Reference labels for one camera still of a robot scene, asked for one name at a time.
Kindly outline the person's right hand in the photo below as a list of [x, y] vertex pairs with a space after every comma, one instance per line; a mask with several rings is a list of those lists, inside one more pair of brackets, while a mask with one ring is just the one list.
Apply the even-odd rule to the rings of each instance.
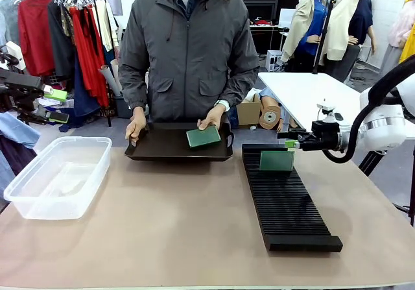
[[147, 119], [144, 109], [142, 107], [134, 108], [130, 123], [126, 127], [125, 139], [129, 140], [133, 146], [136, 146], [139, 134], [146, 125]]

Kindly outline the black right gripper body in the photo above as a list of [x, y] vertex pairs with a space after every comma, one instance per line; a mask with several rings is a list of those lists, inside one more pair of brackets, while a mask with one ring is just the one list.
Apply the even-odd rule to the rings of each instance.
[[337, 122], [313, 121], [306, 151], [337, 151], [340, 148], [340, 125]]

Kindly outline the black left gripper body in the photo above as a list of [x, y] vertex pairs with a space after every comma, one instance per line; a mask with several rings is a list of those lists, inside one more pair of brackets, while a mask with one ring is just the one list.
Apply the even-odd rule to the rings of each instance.
[[40, 77], [1, 69], [1, 113], [33, 112], [35, 100], [43, 96]]

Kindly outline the person's left hand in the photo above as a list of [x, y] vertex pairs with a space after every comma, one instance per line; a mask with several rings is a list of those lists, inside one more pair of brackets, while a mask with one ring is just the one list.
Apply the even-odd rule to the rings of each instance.
[[222, 115], [225, 112], [226, 112], [226, 107], [223, 104], [219, 103], [215, 105], [208, 112], [205, 119], [198, 120], [197, 128], [199, 130], [205, 130], [207, 127], [215, 127], [216, 129], [219, 129]]

